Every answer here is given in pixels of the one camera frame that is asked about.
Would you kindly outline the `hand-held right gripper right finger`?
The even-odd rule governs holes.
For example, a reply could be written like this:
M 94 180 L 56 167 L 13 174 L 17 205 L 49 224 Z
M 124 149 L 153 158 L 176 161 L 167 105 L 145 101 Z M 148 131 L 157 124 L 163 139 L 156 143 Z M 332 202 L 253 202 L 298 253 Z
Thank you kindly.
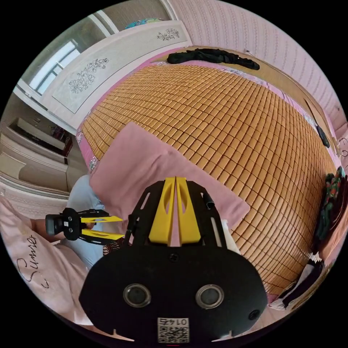
M 201 240 L 201 235 L 184 177 L 176 177 L 176 196 L 180 246 L 197 244 Z

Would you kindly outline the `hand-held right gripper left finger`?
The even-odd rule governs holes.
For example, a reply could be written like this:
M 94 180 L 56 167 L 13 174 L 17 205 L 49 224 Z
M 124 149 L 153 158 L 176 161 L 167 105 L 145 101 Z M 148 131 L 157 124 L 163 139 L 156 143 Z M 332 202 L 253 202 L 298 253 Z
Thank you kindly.
M 149 234 L 154 244 L 169 246 L 171 243 L 175 198 L 175 177 L 166 178 Z

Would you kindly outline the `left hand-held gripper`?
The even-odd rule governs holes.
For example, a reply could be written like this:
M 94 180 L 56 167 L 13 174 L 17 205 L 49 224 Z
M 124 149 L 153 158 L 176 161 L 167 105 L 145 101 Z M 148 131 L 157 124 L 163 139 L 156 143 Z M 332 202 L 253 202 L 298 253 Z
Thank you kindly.
M 70 241 L 81 239 L 91 244 L 107 245 L 110 241 L 124 237 L 122 234 L 87 229 L 87 223 L 123 221 L 123 219 L 117 216 L 109 216 L 104 210 L 88 209 L 76 211 L 72 208 L 66 208 L 62 212 L 62 218 L 64 236 Z

